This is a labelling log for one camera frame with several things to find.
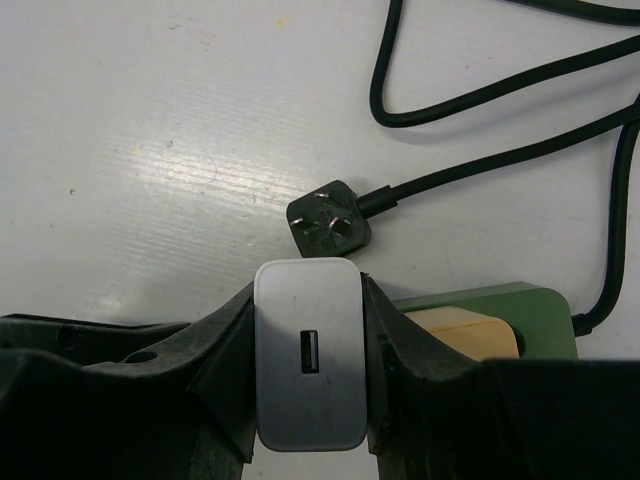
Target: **white table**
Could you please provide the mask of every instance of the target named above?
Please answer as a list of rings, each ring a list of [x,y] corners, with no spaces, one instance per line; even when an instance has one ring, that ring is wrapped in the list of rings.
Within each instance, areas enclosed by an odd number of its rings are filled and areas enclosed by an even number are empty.
[[[363,194],[595,120],[640,92],[638,56],[436,124],[379,127],[368,88],[387,1],[5,0],[0,5],[0,311],[197,320],[277,258],[286,205]],[[609,0],[637,7],[637,0]],[[637,33],[495,0],[407,0],[387,89],[436,103]],[[352,259],[395,298],[524,280],[574,311],[604,273],[618,132],[403,202]],[[583,357],[640,352],[640,169],[627,273]],[[245,478],[377,478],[366,448],[277,455]]]

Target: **green case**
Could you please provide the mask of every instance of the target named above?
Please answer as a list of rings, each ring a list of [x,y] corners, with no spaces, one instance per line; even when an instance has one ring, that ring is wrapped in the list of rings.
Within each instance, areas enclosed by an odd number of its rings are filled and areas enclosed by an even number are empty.
[[[523,359],[578,358],[569,304],[549,288],[509,283],[394,303],[401,312],[453,306],[500,318],[524,337]]]

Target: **power plug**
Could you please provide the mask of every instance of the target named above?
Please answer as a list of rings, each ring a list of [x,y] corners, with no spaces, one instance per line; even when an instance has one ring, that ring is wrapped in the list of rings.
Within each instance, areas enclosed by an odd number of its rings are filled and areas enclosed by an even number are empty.
[[[391,187],[360,198],[335,180],[287,207],[287,221],[303,257],[345,257],[369,245],[367,218],[397,206]]]

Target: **usb port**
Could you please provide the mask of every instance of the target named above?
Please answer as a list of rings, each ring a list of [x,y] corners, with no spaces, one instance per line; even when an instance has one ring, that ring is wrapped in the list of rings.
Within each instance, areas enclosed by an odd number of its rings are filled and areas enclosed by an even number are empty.
[[[318,332],[316,330],[300,332],[300,353],[302,373],[318,373]]]

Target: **black cable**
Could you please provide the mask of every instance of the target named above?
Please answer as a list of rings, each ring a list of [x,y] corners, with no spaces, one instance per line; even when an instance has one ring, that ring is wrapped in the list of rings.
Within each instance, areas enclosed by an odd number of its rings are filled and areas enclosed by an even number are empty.
[[[578,0],[506,1],[599,23],[640,26],[640,10],[606,7]],[[389,113],[384,108],[384,85],[402,17],[402,6],[403,0],[390,0],[389,2],[387,22],[369,91],[369,105],[373,117],[380,125],[389,128],[404,128],[430,123],[469,110],[531,85],[585,70],[640,51],[640,35],[636,35],[606,47],[527,70],[432,107],[404,113]],[[613,311],[622,290],[629,176],[635,144],[640,133],[640,97],[638,97],[634,105],[571,132],[425,175],[395,188],[383,187],[362,197],[359,202],[364,206],[369,206],[372,214],[375,214],[374,212],[382,212],[393,208],[398,200],[420,192],[480,173],[539,158],[620,126],[623,126],[623,129],[618,141],[611,176],[607,267],[604,285],[595,306],[588,313],[577,314],[572,317],[575,335],[587,335]]]
[[[542,0],[537,1],[540,3],[540,6],[547,3],[559,4],[556,0],[554,0],[554,2]],[[529,1],[529,4],[531,5],[535,3],[536,0]],[[378,58],[373,70],[371,89],[369,91],[369,105],[373,117],[380,125],[389,128],[413,127],[440,120],[503,97],[515,91],[522,90],[523,88],[531,85],[567,75],[569,73],[585,70],[640,51],[640,35],[636,35],[606,47],[597,48],[586,53],[574,55],[572,57],[518,73],[505,78],[504,80],[500,80],[499,82],[428,108],[404,113],[389,113],[384,108],[384,84],[389,71],[389,63],[391,61],[393,47],[398,34],[400,18],[402,17],[402,6],[403,0],[390,0],[389,2],[387,22],[384,27],[380,51],[378,52]],[[602,18],[599,21],[606,22],[606,18]]]
[[[418,193],[431,190],[432,188],[446,185],[447,183],[473,177],[480,173],[497,170],[509,165],[540,158],[544,155],[564,150],[591,138],[602,135],[614,128],[640,119],[640,104],[636,103],[623,108],[604,118],[591,122],[582,127],[576,128],[567,133],[563,133],[553,138],[543,140],[538,143],[516,148],[507,152],[498,153],[488,157],[473,160],[471,162],[446,168],[439,172],[431,173],[409,182],[403,183],[391,189],[395,201],[403,200]]]
[[[633,150],[640,134],[640,121],[628,123],[620,133],[611,174],[609,225],[607,238],[607,270],[600,298],[588,313],[573,316],[576,337],[588,335],[613,311],[624,280],[624,260],[627,238],[627,205],[629,176]]]
[[[631,8],[605,7],[578,0],[505,0],[528,7],[539,8],[569,17],[609,25],[640,26],[640,10]]]
[[[627,235],[629,176],[635,144],[640,133],[640,96],[634,105],[570,132],[525,147],[447,168],[394,188],[382,188],[361,198],[371,197],[368,202],[376,204],[378,211],[383,212],[396,206],[398,200],[403,200],[463,178],[558,152],[622,125],[624,127],[618,141],[611,176],[607,267],[604,285],[596,305],[588,313],[580,313],[572,317],[575,335],[577,337],[588,335],[593,328],[602,323],[613,311],[622,290]]]

